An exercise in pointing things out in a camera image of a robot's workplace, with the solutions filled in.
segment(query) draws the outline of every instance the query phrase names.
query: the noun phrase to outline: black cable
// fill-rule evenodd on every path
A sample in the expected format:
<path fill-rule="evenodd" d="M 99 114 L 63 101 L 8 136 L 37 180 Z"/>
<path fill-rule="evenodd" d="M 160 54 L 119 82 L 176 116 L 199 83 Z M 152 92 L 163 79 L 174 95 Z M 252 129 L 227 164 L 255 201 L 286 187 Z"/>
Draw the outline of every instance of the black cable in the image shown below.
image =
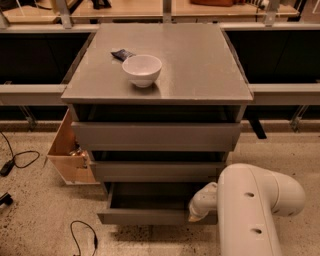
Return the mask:
<path fill-rule="evenodd" d="M 74 220 L 74 221 L 71 222 L 71 224 L 70 224 L 71 235 L 72 235 L 73 240 L 75 241 L 75 243 L 76 243 L 76 245 L 77 245 L 77 247 L 78 247 L 78 251 L 79 251 L 78 256 L 81 256 L 81 249 L 80 249 L 80 246 L 79 246 L 79 244 L 78 244 L 78 241 L 77 241 L 76 237 L 75 237 L 74 234 L 73 234 L 72 225 L 73 225 L 74 223 L 81 223 L 81 224 L 83 224 L 83 225 L 86 225 L 88 228 L 90 228 L 90 229 L 92 230 L 92 232 L 93 232 L 93 234 L 94 234 L 94 239 L 93 239 L 94 251 L 93 251 L 93 254 L 92 254 L 92 256 L 93 256 L 93 255 L 96 253 L 96 250 L 97 250 L 97 248 L 98 248 L 98 238 L 97 238 L 96 232 L 94 231 L 94 229 L 93 229 L 89 224 L 87 224 L 87 223 L 85 223 L 85 222 L 83 222 L 83 221 L 81 221 L 81 220 Z"/>
<path fill-rule="evenodd" d="M 17 154 L 13 154 L 13 150 L 12 150 L 12 147 L 10 145 L 9 140 L 7 139 L 7 137 L 2 132 L 0 132 L 0 134 L 3 136 L 3 138 L 6 140 L 8 146 L 9 146 L 9 149 L 10 149 L 10 152 L 11 152 L 11 157 L 12 157 L 11 160 L 14 162 L 15 167 L 20 168 L 20 169 L 26 168 L 29 165 L 33 164 L 40 157 L 40 153 L 38 151 L 35 151 L 35 150 L 28 150 L 28 151 L 23 151 L 23 152 L 20 152 L 20 153 L 17 153 Z M 35 157 L 35 159 L 33 159 L 31 162 L 29 162 L 28 164 L 26 164 L 24 166 L 17 165 L 16 161 L 15 161 L 16 157 L 19 156 L 19 155 L 28 154 L 28 153 L 36 153 L 37 156 Z"/>

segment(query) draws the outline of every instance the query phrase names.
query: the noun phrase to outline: grey cabinet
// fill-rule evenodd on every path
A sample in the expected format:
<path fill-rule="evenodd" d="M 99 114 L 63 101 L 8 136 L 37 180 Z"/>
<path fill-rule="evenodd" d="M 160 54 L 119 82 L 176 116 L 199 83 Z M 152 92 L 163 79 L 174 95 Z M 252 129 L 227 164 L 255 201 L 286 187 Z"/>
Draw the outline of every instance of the grey cabinet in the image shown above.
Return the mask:
<path fill-rule="evenodd" d="M 158 56 L 159 81 L 126 81 L 115 46 Z M 106 192 L 102 223 L 186 224 L 190 199 L 225 167 L 252 101 L 220 28 L 102 24 L 78 71 L 62 100 Z M 198 224 L 216 222 L 211 213 Z"/>

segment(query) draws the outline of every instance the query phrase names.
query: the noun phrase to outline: cabinet top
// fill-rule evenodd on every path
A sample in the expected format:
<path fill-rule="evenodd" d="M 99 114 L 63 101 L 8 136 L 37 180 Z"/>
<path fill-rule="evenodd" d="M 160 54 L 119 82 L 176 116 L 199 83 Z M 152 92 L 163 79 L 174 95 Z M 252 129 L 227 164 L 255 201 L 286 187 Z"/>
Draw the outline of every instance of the cabinet top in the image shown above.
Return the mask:
<path fill-rule="evenodd" d="M 131 84 L 111 52 L 162 61 L 148 88 Z M 246 104 L 252 95 L 216 24 L 102 24 L 62 95 L 83 104 Z"/>

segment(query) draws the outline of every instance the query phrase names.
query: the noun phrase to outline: power cord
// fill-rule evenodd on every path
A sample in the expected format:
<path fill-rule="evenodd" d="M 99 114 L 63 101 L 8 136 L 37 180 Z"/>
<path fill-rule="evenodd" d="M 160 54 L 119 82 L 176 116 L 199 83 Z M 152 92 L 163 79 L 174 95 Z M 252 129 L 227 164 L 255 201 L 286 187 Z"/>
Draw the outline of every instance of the power cord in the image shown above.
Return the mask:
<path fill-rule="evenodd" d="M 76 237 L 75 237 L 74 234 L 73 234 L 72 225 L 73 225 L 74 223 L 81 223 L 81 224 L 87 226 L 88 228 L 90 228 L 90 229 L 92 230 L 92 232 L 93 232 L 93 234 L 94 234 L 94 238 L 93 238 L 94 251 L 93 251 L 93 254 L 92 254 L 92 256 L 93 256 L 93 255 L 96 253 L 96 250 L 97 250 L 97 248 L 98 248 L 98 238 L 97 238 L 97 235 L 96 235 L 96 232 L 94 231 L 94 229 L 93 229 L 89 224 L 87 224 L 87 223 L 85 223 L 85 222 L 83 222 L 83 221 L 81 221 L 81 220 L 72 221 L 71 224 L 70 224 L 71 234 L 72 234 L 72 237 L 73 237 L 73 239 L 74 239 L 74 241 L 75 241 L 75 243 L 76 243 L 76 245 L 77 245 L 77 247 L 78 247 L 78 251 L 79 251 L 79 254 L 78 254 L 78 255 L 74 255 L 74 256 L 81 256 L 81 249 L 80 249 L 80 247 L 79 247 L 79 244 L 78 244 L 78 241 L 77 241 Z"/>
<path fill-rule="evenodd" d="M 28 151 L 23 151 L 23 152 L 20 152 L 20 153 L 17 153 L 17 154 L 13 154 L 13 150 L 12 150 L 12 147 L 10 145 L 9 140 L 7 139 L 7 137 L 2 132 L 0 132 L 0 134 L 6 140 L 8 146 L 9 146 L 10 152 L 11 152 L 11 160 L 6 162 L 4 164 L 4 166 L 2 167 L 2 169 L 0 170 L 0 175 L 1 176 L 7 176 L 10 173 L 10 171 L 12 170 L 13 166 L 15 166 L 15 167 L 17 167 L 19 169 L 26 168 L 29 165 L 33 164 L 40 157 L 40 153 L 38 151 L 35 151 L 35 150 L 28 150 Z M 16 157 L 20 156 L 20 155 L 23 155 L 23 154 L 28 154 L 28 153 L 35 153 L 35 154 L 37 154 L 37 156 L 31 162 L 27 163 L 26 165 L 23 165 L 23 166 L 17 165 L 16 164 Z"/>

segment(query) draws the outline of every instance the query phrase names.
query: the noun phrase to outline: drawer front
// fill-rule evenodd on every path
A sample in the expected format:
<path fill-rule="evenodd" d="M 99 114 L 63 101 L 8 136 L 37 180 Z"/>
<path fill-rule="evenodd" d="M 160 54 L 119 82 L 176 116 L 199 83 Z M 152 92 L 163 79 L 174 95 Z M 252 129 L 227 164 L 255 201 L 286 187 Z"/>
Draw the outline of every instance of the drawer front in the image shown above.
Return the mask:
<path fill-rule="evenodd" d="M 83 123 L 72 124 L 86 150 L 232 151 L 240 124 Z"/>
<path fill-rule="evenodd" d="M 225 163 L 93 162 L 90 167 L 102 182 L 211 182 Z"/>
<path fill-rule="evenodd" d="M 205 183 L 111 183 L 107 209 L 98 214 L 103 224 L 217 224 L 216 212 L 188 222 L 188 204 Z"/>

